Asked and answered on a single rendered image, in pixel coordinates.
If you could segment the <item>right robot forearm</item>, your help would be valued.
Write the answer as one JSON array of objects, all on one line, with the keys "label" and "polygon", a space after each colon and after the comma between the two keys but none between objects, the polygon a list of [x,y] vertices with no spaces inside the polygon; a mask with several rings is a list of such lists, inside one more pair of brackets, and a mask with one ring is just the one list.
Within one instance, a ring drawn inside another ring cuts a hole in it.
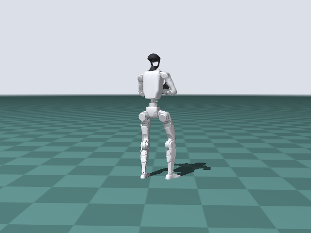
[{"label": "right robot forearm", "polygon": [[169,90],[170,90],[170,89],[163,89],[163,92],[162,92],[162,93],[165,94],[165,95],[170,95],[170,94],[169,94]]}]

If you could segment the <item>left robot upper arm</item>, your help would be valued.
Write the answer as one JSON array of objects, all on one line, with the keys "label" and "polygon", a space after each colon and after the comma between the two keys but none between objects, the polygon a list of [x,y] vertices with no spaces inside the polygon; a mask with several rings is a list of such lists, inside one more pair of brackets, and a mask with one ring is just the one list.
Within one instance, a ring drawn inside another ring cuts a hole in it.
[{"label": "left robot upper arm", "polygon": [[138,76],[138,88],[139,88],[139,94],[144,97],[143,93],[143,73]]}]

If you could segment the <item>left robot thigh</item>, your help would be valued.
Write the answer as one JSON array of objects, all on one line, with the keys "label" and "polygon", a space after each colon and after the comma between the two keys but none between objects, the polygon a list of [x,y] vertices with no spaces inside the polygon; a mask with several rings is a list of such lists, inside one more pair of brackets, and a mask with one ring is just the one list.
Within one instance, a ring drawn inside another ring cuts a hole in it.
[{"label": "left robot thigh", "polygon": [[142,148],[143,150],[148,150],[150,148],[150,126],[151,120],[146,116],[146,111],[139,114],[139,119],[141,120],[141,131],[142,131]]}]

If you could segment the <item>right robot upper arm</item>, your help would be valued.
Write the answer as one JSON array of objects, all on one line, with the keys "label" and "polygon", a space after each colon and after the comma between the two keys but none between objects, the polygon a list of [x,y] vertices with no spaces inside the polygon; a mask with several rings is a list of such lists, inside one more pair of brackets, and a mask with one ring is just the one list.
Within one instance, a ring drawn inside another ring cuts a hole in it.
[{"label": "right robot upper arm", "polygon": [[170,88],[169,94],[171,96],[177,94],[177,90],[176,90],[176,88],[174,86],[174,83],[173,83],[173,81],[171,79],[170,74],[168,72],[160,72],[160,76],[161,76],[162,79],[165,80],[167,86]]}]

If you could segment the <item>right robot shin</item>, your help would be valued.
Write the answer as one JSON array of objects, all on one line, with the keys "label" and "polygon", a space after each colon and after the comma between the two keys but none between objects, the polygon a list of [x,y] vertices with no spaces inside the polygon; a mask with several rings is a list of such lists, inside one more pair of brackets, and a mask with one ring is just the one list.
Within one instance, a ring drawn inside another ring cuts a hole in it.
[{"label": "right robot shin", "polygon": [[169,150],[166,150],[166,158],[168,162],[168,174],[173,175],[174,163],[176,158],[176,144],[171,141],[169,143]]}]

